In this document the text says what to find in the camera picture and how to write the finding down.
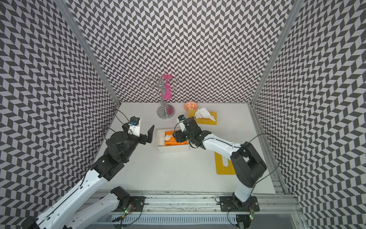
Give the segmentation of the white plastic box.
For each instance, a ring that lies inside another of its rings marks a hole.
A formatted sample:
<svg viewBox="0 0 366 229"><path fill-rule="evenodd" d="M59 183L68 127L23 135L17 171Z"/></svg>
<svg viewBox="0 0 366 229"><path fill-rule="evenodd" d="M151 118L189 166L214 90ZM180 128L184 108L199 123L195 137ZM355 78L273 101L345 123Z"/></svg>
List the white plastic box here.
<svg viewBox="0 0 366 229"><path fill-rule="evenodd" d="M188 141L178 143L173 137L173 129L157 130L156 147L160 153L187 152L190 149Z"/></svg>

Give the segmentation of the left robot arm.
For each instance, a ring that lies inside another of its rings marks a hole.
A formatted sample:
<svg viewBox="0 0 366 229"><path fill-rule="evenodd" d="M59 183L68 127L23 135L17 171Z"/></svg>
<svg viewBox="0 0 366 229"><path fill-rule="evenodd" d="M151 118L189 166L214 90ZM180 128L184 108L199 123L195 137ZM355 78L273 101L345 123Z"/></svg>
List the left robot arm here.
<svg viewBox="0 0 366 229"><path fill-rule="evenodd" d="M123 131L113 133L106 139L104 154L95 161L68 193L61 197L49 209L36 217L27 217L21 224L23 229L84 229L100 217L121 207L129 205L129 193L122 187L116 187L108 195L91 206L80 207L100 187L124 168L139 144L152 142L154 126L147 134L140 134L140 125L127 123Z"/></svg>

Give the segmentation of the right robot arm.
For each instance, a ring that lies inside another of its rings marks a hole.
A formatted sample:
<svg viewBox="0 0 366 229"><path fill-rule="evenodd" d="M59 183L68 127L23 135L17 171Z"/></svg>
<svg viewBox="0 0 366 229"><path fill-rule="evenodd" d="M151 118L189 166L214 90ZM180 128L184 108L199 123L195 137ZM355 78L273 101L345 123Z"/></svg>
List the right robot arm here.
<svg viewBox="0 0 366 229"><path fill-rule="evenodd" d="M254 187L267 170L267 165L250 142L237 144L226 141L212 132L202 130L194 117L177 118L180 130L175 130L173 137L178 143L187 141L193 148L211 150L229 159L234 167L238 185L232 195L235 209L245 210L254 207L252 192Z"/></svg>

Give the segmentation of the yellow wooden lid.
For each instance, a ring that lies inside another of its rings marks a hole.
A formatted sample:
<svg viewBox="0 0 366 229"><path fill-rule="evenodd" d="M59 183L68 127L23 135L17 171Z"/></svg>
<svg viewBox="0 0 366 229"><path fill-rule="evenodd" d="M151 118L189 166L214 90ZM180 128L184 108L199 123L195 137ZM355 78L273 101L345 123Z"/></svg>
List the yellow wooden lid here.
<svg viewBox="0 0 366 229"><path fill-rule="evenodd" d="M196 121L197 124L200 124L200 125L211 125L211 126L216 126L217 125L217 121L218 121L218 118L217 118L217 112L214 112L214 111L210 111L210 115L212 115L215 119L215 121L211 120L211 119L205 119L205 118L195 118L195 113L196 113L196 110L189 110L188 111L188 117L193 117Z"/></svg>
<svg viewBox="0 0 366 229"><path fill-rule="evenodd" d="M235 175L232 162L218 153L214 153L215 168L218 175Z"/></svg>

